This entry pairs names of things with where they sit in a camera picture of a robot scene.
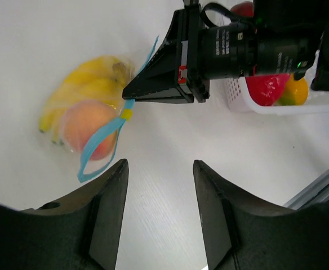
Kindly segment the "clear zip top bag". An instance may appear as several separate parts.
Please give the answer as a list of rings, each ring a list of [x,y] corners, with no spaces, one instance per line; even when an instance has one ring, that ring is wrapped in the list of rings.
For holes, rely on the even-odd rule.
[[[135,104],[122,93],[150,62],[156,46],[104,54],[79,64],[45,102],[38,129],[75,155],[79,182],[98,177],[113,161],[121,129]]]

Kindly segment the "yellow banana bunch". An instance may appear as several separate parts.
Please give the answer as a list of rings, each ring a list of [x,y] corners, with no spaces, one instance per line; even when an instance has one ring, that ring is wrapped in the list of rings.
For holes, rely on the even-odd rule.
[[[51,141],[60,143],[59,122],[70,107],[84,100],[96,100],[121,109],[122,91],[135,76],[136,67],[126,57],[104,55],[76,67],[57,87],[43,106],[38,129],[51,133]]]

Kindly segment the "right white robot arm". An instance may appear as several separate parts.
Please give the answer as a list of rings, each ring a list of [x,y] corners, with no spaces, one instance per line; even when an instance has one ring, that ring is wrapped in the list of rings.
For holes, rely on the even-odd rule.
[[[285,73],[301,79],[312,66],[312,90],[329,92],[329,1],[254,1],[253,9],[248,17],[216,2],[185,1],[122,97],[205,102],[213,79]]]

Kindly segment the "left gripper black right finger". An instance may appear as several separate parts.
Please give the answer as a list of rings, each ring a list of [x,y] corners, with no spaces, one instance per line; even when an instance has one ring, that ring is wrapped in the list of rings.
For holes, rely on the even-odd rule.
[[[202,160],[194,161],[193,177],[208,269],[223,269],[229,260],[233,269],[239,268],[235,255],[241,247],[237,211],[266,217],[292,212],[228,181]]]

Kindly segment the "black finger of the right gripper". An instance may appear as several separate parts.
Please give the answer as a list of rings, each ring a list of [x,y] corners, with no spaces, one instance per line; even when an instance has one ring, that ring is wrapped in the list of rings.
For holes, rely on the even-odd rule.
[[[179,85],[183,34],[187,15],[184,9],[174,12],[169,30],[145,68],[124,88],[122,97],[137,102],[190,104],[191,93]]]

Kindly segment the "orange peach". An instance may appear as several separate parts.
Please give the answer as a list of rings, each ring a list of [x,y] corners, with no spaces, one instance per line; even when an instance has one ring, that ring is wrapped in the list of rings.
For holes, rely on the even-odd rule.
[[[92,135],[116,117],[117,112],[109,105],[94,100],[79,102],[61,118],[60,138],[81,154]]]

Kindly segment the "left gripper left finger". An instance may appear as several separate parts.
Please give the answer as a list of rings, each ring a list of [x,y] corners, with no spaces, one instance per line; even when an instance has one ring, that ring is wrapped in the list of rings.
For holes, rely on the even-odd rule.
[[[126,159],[38,209],[25,209],[36,269],[115,269],[129,167]]]

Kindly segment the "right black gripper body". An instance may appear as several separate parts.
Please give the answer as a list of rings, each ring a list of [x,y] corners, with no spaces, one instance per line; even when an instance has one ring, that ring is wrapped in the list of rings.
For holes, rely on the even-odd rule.
[[[188,13],[186,86],[198,102],[209,98],[211,79],[296,73],[313,65],[322,28],[304,1],[254,1],[254,15],[211,2]]]

